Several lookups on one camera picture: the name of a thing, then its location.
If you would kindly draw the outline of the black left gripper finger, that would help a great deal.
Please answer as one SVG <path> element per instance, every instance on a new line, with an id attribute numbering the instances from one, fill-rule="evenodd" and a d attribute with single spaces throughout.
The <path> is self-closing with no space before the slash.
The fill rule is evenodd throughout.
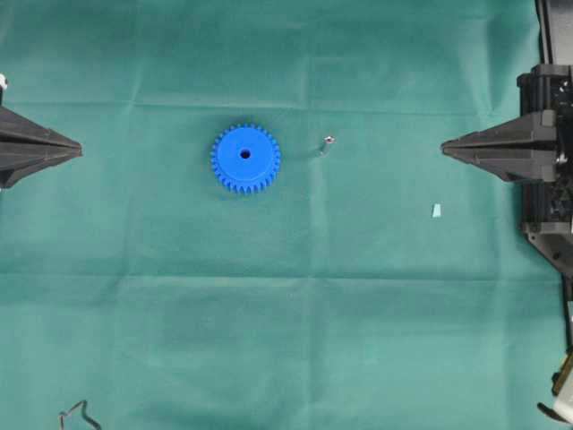
<path id="1" fill-rule="evenodd" d="M 1 141 L 52 145 L 81 150 L 81 145 L 77 141 L 38 125 L 6 107 L 1 107 Z"/>
<path id="2" fill-rule="evenodd" d="M 9 150 L 1 154 L 1 188 L 11 188 L 26 176 L 81 156 L 81 150 L 64 147 L 44 147 L 29 153 Z"/>

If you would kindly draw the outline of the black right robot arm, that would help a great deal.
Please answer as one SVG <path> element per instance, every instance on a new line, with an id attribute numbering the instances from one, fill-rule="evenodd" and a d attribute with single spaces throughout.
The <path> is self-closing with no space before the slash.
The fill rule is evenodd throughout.
<path id="1" fill-rule="evenodd" d="M 517 78 L 520 113 L 444 142 L 442 153 L 523 188 L 535 233 L 572 232 L 572 3 L 538 1 L 541 62 Z"/>

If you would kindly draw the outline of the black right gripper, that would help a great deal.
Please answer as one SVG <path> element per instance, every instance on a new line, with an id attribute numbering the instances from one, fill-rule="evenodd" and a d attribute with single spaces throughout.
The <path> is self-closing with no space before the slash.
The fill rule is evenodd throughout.
<path id="1" fill-rule="evenodd" d="M 441 145 L 442 153 L 485 170 L 505 182 L 524 185 L 526 222 L 572 220 L 572 69 L 539 64 L 517 78 L 518 118 Z M 544 143 L 544 149 L 486 149 Z"/>

